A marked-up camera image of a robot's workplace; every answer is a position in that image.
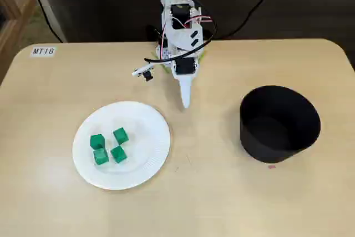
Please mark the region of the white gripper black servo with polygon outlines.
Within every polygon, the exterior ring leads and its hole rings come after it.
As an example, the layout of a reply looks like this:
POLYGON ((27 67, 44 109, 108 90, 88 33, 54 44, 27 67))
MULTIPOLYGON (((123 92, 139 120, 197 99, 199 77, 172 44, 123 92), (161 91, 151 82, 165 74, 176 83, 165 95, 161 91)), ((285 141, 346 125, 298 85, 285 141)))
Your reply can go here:
POLYGON ((192 78, 198 71, 199 63, 194 57, 180 58, 173 62, 173 76, 179 79, 182 104, 190 105, 192 78))

